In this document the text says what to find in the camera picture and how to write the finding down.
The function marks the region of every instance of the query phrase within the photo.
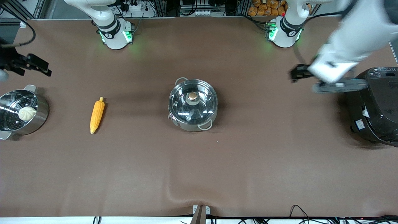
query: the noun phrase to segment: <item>brown table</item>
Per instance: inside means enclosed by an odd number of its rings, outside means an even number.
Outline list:
[[[218,216],[398,213],[398,150],[351,134],[344,97],[291,84],[293,49],[267,43],[244,18],[143,20],[134,44],[102,45],[90,21],[32,21],[22,54],[50,63],[52,77],[10,75],[1,93],[42,87],[50,115],[37,132],[0,143],[0,216],[173,216],[192,205]],[[306,25],[310,60],[337,18]],[[30,38],[21,29],[16,41]],[[389,47],[362,62],[396,66]],[[179,77],[219,96],[214,127],[185,132],[167,119]],[[93,104],[107,110],[95,135]]]

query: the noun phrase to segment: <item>corn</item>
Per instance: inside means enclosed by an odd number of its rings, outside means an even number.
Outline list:
[[[99,98],[94,104],[93,113],[91,114],[91,121],[90,121],[90,133],[94,134],[97,130],[98,126],[100,125],[102,113],[105,108],[105,103],[103,102],[103,97]]]

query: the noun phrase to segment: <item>label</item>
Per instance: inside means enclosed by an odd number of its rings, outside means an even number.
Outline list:
[[[362,119],[355,121],[355,123],[357,124],[358,130],[361,130],[361,129],[365,128],[365,125],[363,124]]]

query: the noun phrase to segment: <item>open metal pot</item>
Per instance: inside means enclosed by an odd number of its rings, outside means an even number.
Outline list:
[[[20,109],[32,107],[36,110],[30,120],[21,120]],[[47,101],[36,95],[36,86],[27,85],[0,97],[0,140],[12,135],[27,135],[39,129],[47,119],[49,106]]]
[[[169,118],[190,132],[206,131],[217,116],[217,94],[202,80],[179,78],[169,97]]]

